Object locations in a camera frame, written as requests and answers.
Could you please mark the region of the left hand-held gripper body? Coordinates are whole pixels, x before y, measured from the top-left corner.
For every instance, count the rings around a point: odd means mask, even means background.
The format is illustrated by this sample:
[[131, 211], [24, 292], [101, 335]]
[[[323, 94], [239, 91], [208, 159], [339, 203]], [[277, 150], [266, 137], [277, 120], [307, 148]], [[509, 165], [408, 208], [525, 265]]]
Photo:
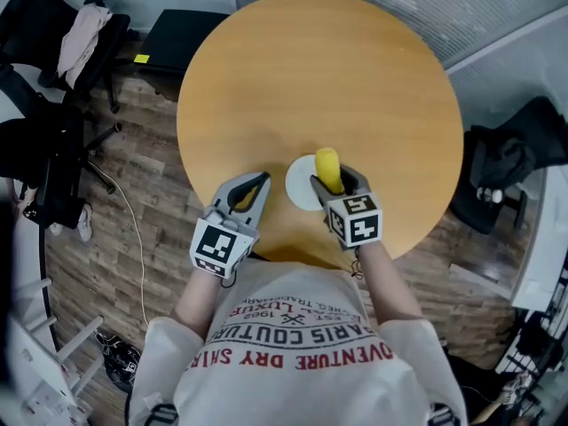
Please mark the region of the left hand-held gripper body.
[[197, 221], [189, 257], [194, 268], [229, 280], [252, 252], [259, 233], [251, 225], [207, 207]]

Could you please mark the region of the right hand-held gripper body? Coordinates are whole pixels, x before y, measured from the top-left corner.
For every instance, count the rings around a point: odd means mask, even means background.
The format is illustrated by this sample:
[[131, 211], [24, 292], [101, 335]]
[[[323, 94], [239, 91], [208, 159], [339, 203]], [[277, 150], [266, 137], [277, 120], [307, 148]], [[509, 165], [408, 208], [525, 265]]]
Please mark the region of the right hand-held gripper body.
[[323, 193], [320, 202], [327, 228], [343, 249], [355, 249], [382, 239], [383, 209], [375, 193]]

